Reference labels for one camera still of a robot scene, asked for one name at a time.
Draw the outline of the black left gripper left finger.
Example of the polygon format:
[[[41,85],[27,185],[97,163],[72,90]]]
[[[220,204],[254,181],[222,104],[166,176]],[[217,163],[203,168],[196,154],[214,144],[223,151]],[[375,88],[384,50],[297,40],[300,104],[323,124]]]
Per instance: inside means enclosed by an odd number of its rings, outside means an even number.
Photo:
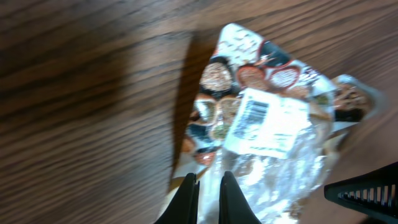
[[[154,224],[197,224],[200,182],[188,173],[165,212]]]

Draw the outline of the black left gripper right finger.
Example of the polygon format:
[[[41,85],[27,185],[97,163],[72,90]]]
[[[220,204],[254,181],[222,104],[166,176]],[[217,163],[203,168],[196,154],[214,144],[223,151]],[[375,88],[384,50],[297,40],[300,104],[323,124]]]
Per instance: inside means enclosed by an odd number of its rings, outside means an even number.
[[[230,171],[221,179],[219,224],[261,224]]]

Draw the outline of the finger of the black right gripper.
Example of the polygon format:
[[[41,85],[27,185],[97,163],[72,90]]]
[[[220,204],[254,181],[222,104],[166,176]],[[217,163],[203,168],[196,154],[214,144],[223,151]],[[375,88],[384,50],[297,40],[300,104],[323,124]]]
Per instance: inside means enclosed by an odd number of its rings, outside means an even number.
[[[324,186],[327,200],[384,223],[397,223],[397,163]]]

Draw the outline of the beige nut snack bag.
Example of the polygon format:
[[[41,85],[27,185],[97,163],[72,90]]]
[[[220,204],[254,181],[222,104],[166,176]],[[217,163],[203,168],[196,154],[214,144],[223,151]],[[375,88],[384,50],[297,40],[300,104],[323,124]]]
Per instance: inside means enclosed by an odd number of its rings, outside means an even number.
[[[230,171],[260,222],[298,223],[341,140],[383,106],[381,92],[355,77],[328,78],[228,24],[201,75],[165,205],[194,173],[198,223],[217,223],[221,177]]]

